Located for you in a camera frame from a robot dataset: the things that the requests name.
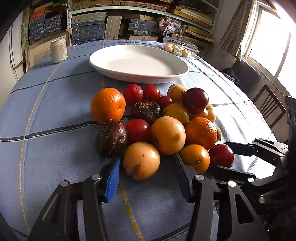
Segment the white plate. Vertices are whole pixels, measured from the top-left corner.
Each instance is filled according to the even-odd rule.
[[[103,75],[135,83],[167,83],[188,72],[177,56],[143,45],[102,48],[89,57],[89,63]]]

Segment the shelf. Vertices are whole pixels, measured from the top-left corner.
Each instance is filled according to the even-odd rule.
[[[118,9],[118,10],[134,10],[134,11],[142,11],[142,12],[151,12],[151,13],[156,13],[159,15],[164,15],[164,16],[168,16],[171,18],[175,18],[178,20],[181,20],[183,22],[189,23],[193,26],[199,27],[209,33],[211,33],[211,30],[194,22],[191,21],[187,18],[183,18],[181,16],[175,15],[175,14],[171,14],[169,12],[163,12],[163,11],[159,11],[159,10],[155,10],[155,9],[150,9],[150,8],[144,8],[144,7],[131,7],[131,6],[100,6],[100,7],[89,7],[89,8],[83,8],[83,9],[78,9],[78,10],[74,10],[74,11],[68,11],[71,13],[71,15],[77,15],[77,14],[83,14],[83,13],[87,13],[87,12],[94,12],[94,11],[104,11],[104,10],[113,10],[113,9]]]
[[[211,6],[213,9],[218,10],[218,8],[216,6],[214,6],[213,4],[211,4],[210,2],[208,2],[207,0],[201,0],[202,2],[206,3],[207,5]]]

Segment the small round fruit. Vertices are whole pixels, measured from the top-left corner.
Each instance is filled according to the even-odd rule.
[[[173,49],[173,47],[172,47],[171,44],[167,43],[167,44],[165,45],[165,51],[171,53],[173,50],[174,50],[174,49]]]
[[[168,96],[172,98],[174,103],[182,103],[182,95],[187,91],[186,86],[181,84],[173,84],[168,89]]]
[[[210,169],[214,169],[217,166],[231,168],[234,161],[234,154],[232,149],[225,144],[218,144],[213,146],[209,150],[210,155]]]
[[[160,106],[151,100],[141,100],[131,108],[133,118],[143,119],[152,124],[160,115]]]
[[[183,56],[183,57],[186,57],[186,58],[189,58],[189,57],[191,56],[191,51],[190,51],[190,50],[186,50],[186,49],[184,49],[184,50],[182,51],[182,56]]]
[[[185,126],[186,143],[197,144],[211,149],[217,141],[217,129],[214,123],[203,117],[193,118]]]
[[[182,150],[186,139],[183,125],[171,116],[160,117],[152,124],[151,137],[154,146],[165,155]]]
[[[114,88],[105,88],[91,100],[91,113],[100,124],[118,121],[126,109],[124,96]]]
[[[160,91],[155,85],[145,86],[143,89],[143,93],[144,100],[152,100],[154,102],[157,102],[160,98]]]
[[[173,100],[168,95],[161,96],[157,101],[157,104],[159,104],[162,110],[172,103],[173,103]]]
[[[164,108],[163,116],[174,117],[178,121],[180,121],[183,126],[185,126],[189,122],[189,115],[187,113],[187,110],[183,105],[178,103],[170,104],[166,108]]]
[[[209,97],[204,90],[191,88],[182,95],[182,104],[190,114],[198,115],[209,104]]]
[[[97,151],[105,158],[119,155],[126,143],[126,128],[121,121],[106,123],[96,136]]]
[[[217,116],[214,114],[213,106],[210,104],[207,105],[207,107],[203,110],[203,112],[201,112],[199,115],[195,115],[193,117],[194,118],[195,117],[207,118],[211,122],[214,122],[217,118]]]
[[[222,131],[217,126],[216,126],[216,129],[217,129],[217,141],[220,141],[221,140],[221,137],[222,137]]]
[[[143,99],[143,90],[136,84],[130,84],[125,88],[123,96],[128,104],[134,104]]]
[[[146,121],[135,119],[126,124],[126,132],[128,134],[128,144],[149,142],[151,128]]]
[[[124,153],[122,166],[132,179],[140,181],[148,179],[157,171],[160,156],[157,149],[149,143],[136,142]]]
[[[209,167],[209,153],[200,145],[185,146],[179,154],[184,164],[193,166],[197,174],[203,174]]]

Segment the window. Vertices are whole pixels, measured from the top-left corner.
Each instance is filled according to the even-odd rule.
[[[296,63],[296,36],[291,36],[288,26],[266,4],[256,2],[252,26],[248,27],[247,50],[244,57],[275,84],[280,82],[296,96],[293,69]]]

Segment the blue tablecloth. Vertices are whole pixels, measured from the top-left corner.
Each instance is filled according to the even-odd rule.
[[[90,102],[102,88],[123,92],[129,83],[101,75],[90,66],[89,57],[98,49],[121,44],[161,48],[158,42],[133,40],[70,46],[68,58],[61,63],[53,64],[51,56],[42,57],[8,96],[0,113],[0,211],[19,237],[29,234],[60,181],[80,182],[101,170],[103,158],[94,145],[100,125],[92,118]],[[253,103],[231,81],[202,59],[181,59],[189,73],[175,83],[208,93],[217,113],[215,123],[222,130],[221,143],[247,143],[255,137],[276,140]],[[166,95],[171,84],[157,86]],[[159,170],[146,181],[136,182],[121,174],[121,189],[110,203],[103,204],[110,240],[185,240],[193,204],[182,198],[171,161],[172,157],[162,157]],[[233,168],[259,178],[274,170],[263,160],[242,156],[235,157]],[[133,212],[131,218],[125,205]],[[215,240],[216,211],[213,215]],[[81,202],[78,218],[84,241]]]

